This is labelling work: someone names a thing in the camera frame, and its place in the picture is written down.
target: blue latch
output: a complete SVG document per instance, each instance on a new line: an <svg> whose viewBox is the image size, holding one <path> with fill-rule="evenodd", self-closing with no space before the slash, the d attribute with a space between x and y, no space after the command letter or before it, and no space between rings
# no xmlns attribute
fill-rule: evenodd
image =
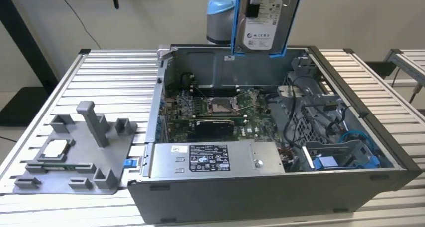
<svg viewBox="0 0 425 227"><path fill-rule="evenodd" d="M138 160L136 159L127 159L124 161L124 168L136 168L138 167Z"/></svg>

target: metal table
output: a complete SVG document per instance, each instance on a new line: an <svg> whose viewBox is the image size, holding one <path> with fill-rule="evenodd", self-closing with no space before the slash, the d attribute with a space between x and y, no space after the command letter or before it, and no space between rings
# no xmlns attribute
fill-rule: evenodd
<svg viewBox="0 0 425 227"><path fill-rule="evenodd" d="M384 61L393 62L425 86L425 50L392 49Z"/></svg>
<svg viewBox="0 0 425 227"><path fill-rule="evenodd" d="M425 119L353 53L322 50L352 89L369 106L405 151L425 170ZM127 180L139 169L126 169L115 195L15 195L15 177L24 173L52 129L54 114L71 114L82 100L96 103L110 121L128 117L139 124L130 157L144 153L146 130L158 72L156 51L91 51L80 54L54 94L0 166L0 224L7 226L144 225ZM425 174L396 192L379 194L355 213L180 226L425 226Z"/></svg>

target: power supply label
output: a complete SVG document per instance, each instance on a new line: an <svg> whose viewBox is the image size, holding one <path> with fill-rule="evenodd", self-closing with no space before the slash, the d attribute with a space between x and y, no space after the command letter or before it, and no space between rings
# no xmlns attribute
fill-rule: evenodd
<svg viewBox="0 0 425 227"><path fill-rule="evenodd" d="M194 145L190 146L190 170L230 171L231 159L227 145Z"/></svg>

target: warning label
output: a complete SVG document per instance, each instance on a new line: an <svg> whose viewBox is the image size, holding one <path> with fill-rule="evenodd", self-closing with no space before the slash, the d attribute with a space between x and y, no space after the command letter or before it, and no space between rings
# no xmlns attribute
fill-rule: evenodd
<svg viewBox="0 0 425 227"><path fill-rule="evenodd" d="M258 18L247 18L244 45L252 50L270 50L274 46L283 0L262 0Z"/></svg>
<svg viewBox="0 0 425 227"><path fill-rule="evenodd" d="M190 146L190 170L192 172L230 171L231 159L227 145Z"/></svg>

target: blue cable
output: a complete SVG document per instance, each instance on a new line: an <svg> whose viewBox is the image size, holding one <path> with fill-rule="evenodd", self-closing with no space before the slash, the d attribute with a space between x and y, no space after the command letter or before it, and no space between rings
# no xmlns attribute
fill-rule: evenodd
<svg viewBox="0 0 425 227"><path fill-rule="evenodd" d="M341 143L341 142L344 141L345 137L347 137L349 134L359 134L359 135L364 136L365 139L368 140L368 142L369 142L372 148L373 148L372 151L375 151L375 144L373 144L373 142L372 142L369 136L368 136L364 132L361 132L361 131L349 131L349 132L347 132L347 133L341 136L339 143Z"/></svg>

